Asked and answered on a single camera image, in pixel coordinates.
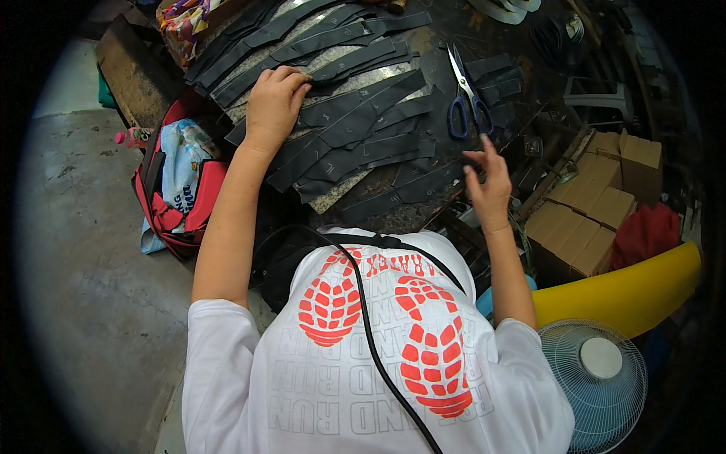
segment red cloth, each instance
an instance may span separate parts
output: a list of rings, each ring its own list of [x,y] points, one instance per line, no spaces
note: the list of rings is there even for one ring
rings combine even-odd
[[[641,205],[615,235],[610,271],[629,267],[678,246],[678,215],[663,203]]]

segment woman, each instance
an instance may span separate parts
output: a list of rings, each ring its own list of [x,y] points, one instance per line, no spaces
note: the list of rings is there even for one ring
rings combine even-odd
[[[335,247],[298,266],[285,308],[260,338],[248,307],[259,187],[311,85],[265,70],[202,242],[189,308],[182,421],[188,453],[426,453],[380,378],[353,267]],[[444,237],[396,235],[422,254],[344,245],[364,281],[375,345],[396,387],[445,453],[564,453],[572,409],[542,354],[531,292],[507,220],[511,183],[486,136],[464,166],[492,262],[493,327],[471,273]],[[360,229],[331,232],[373,236]]]

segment hand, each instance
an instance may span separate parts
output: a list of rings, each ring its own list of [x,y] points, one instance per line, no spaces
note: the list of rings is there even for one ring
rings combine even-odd
[[[270,161],[293,130],[311,77],[290,66],[260,74],[247,102],[244,146]]]
[[[499,156],[492,141],[486,134],[481,134],[480,138],[484,151],[465,151],[464,156],[481,164],[486,181],[480,184],[478,175],[471,166],[464,166],[464,173],[474,211],[486,236],[510,227],[507,210],[512,182],[509,180],[507,163]]]

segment blue scissors handle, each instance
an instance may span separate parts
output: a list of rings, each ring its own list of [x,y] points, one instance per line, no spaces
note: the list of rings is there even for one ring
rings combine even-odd
[[[459,125],[456,124],[456,120],[454,119],[454,114],[457,110],[459,111]],[[449,106],[449,116],[447,117],[449,135],[452,139],[466,140],[469,137],[469,118],[466,115],[466,110],[467,106],[464,103],[464,98],[462,96],[456,96]]]
[[[489,109],[484,104],[484,101],[479,99],[478,96],[474,95],[469,99],[471,101],[471,110],[474,112],[474,124],[476,125],[476,132],[478,134],[490,135],[494,131],[494,122],[492,122],[492,115],[489,113]]]

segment electric fan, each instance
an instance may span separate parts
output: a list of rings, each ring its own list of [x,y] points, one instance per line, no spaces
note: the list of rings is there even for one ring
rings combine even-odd
[[[648,391],[633,343],[596,320],[559,320],[539,330],[542,351],[575,415],[569,453],[601,454],[635,426]]]

